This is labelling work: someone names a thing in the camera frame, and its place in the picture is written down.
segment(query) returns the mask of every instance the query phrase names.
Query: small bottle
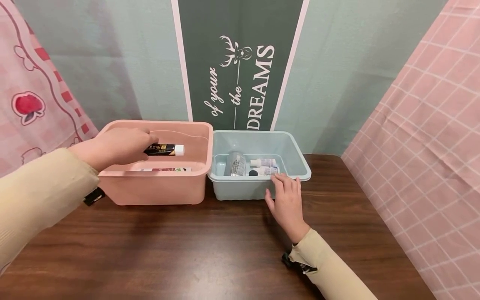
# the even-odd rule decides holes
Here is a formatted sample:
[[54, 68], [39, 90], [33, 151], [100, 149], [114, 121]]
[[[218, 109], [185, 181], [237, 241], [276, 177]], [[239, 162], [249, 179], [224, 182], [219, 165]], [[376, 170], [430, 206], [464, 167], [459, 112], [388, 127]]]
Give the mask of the small bottle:
[[278, 174], [278, 168], [277, 167], [259, 167], [259, 168], [253, 168], [254, 171], [258, 173], [258, 176], [271, 176], [274, 174]]
[[258, 158], [250, 161], [250, 166], [259, 167], [275, 167], [276, 161], [274, 158]]

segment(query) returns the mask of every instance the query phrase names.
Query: green banner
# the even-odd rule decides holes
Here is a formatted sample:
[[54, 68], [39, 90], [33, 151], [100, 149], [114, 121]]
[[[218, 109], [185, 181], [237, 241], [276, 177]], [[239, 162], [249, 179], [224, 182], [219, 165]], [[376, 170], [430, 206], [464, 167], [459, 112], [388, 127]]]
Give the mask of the green banner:
[[305, 1], [172, 1], [191, 120], [216, 130], [274, 128]]

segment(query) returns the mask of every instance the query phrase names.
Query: sleeve cuff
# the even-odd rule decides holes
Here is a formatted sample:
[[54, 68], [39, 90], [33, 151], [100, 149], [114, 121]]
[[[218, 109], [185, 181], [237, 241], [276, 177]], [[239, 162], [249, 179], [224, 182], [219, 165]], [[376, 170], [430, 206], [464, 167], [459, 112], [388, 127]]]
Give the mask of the sleeve cuff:
[[327, 242], [313, 229], [310, 229], [303, 239], [293, 246], [290, 260], [320, 269], [328, 259], [332, 249]]

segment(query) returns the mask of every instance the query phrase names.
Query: white border stripe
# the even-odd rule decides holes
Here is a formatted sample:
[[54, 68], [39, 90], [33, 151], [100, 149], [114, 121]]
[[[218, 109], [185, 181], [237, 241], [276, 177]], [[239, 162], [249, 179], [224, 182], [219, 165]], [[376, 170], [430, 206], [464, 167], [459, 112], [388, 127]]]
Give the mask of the white border stripe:
[[290, 50], [290, 56], [288, 57], [287, 67], [285, 68], [285, 75], [283, 76], [282, 87], [280, 88], [280, 94], [278, 94], [278, 101], [276, 103], [275, 114], [273, 115], [272, 126], [270, 130], [275, 129], [276, 119], [278, 119], [278, 113], [280, 112], [280, 107], [282, 106], [283, 94], [285, 93], [285, 88], [287, 87], [288, 76], [290, 75], [290, 70], [292, 68], [293, 58], [295, 57], [295, 51], [297, 51], [297, 45], [300, 39], [301, 28], [303, 27], [303, 21], [305, 20], [305, 15], [307, 14], [307, 8], [310, 0], [303, 0], [303, 4], [300, 10], [299, 22], [297, 23], [297, 29], [295, 30], [295, 36], [293, 37], [292, 49]]
[[183, 37], [181, 34], [180, 9], [178, 0], [172, 1], [173, 22], [175, 23], [175, 33], [177, 35], [177, 44], [180, 56], [181, 76], [183, 79], [183, 89], [185, 90], [185, 101], [187, 102], [188, 121], [193, 121], [192, 103], [190, 101], [190, 89], [187, 76], [187, 61], [185, 60], [185, 49], [183, 48]]

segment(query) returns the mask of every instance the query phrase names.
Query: brown wooden surface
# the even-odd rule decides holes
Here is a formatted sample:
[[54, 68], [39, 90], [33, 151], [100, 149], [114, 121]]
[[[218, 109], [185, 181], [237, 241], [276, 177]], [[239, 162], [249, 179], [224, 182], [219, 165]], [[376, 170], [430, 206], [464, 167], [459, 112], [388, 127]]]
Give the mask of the brown wooden surface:
[[[336, 156], [307, 156], [305, 220], [378, 299], [434, 299]], [[315, 299], [280, 261], [288, 247], [264, 201], [82, 205], [45, 230], [0, 278], [0, 299]]]

